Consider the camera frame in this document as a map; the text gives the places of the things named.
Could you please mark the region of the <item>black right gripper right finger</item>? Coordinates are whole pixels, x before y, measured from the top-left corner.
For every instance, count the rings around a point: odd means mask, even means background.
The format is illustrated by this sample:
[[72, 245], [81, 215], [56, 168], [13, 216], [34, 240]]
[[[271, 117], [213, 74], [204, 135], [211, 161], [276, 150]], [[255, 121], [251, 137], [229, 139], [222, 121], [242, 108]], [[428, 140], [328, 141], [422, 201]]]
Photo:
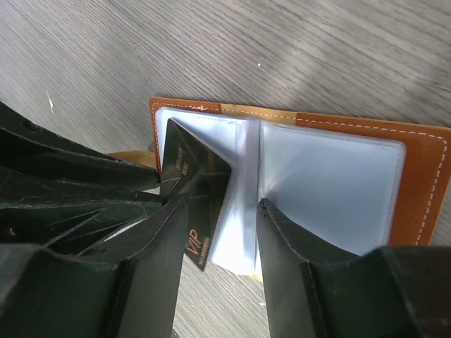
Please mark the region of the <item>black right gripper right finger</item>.
[[450, 248], [382, 246], [358, 256], [257, 211], [272, 337], [449, 337]]

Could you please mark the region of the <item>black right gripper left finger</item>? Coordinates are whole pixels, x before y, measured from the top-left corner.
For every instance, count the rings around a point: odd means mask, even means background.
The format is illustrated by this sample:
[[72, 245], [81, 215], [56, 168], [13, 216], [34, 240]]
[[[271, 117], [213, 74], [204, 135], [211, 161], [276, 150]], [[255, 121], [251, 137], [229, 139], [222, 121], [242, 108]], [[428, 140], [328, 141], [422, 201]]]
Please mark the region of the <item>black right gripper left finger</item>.
[[186, 240], [187, 197], [85, 256], [1, 246], [2, 337], [170, 337]]

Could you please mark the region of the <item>black VIP card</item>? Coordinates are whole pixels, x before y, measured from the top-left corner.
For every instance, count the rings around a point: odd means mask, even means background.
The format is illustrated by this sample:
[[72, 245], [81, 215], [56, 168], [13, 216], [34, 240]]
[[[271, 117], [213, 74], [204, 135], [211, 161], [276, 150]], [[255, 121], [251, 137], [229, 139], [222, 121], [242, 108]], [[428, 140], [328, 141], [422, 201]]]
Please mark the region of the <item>black VIP card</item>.
[[232, 175], [233, 162], [171, 118], [161, 165], [161, 195], [187, 195], [185, 253], [203, 271]]

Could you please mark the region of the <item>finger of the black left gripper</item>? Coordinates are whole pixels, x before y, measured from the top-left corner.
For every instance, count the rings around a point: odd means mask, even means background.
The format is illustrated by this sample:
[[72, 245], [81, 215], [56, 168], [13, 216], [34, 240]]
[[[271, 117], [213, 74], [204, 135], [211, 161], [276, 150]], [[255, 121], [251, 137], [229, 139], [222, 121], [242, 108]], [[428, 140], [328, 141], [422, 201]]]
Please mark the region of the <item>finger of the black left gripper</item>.
[[1, 168], [3, 244], [98, 240], [162, 206], [163, 198], [148, 192], [56, 182]]
[[1, 165], [60, 182], [157, 183], [153, 168], [99, 153], [59, 136], [1, 103]]

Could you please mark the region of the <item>brown leather card holder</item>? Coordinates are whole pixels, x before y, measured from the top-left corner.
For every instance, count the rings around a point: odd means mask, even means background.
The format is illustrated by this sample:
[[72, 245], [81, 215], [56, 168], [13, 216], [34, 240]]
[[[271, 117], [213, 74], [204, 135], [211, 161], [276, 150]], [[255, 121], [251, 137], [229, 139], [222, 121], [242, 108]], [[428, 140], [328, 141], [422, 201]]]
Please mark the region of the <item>brown leather card holder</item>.
[[167, 173], [173, 120], [233, 164], [213, 234], [190, 228], [187, 255], [261, 278], [257, 204], [272, 201], [327, 242], [363, 255], [428, 245], [450, 181], [450, 129], [341, 115], [154, 97], [154, 151], [116, 158]]

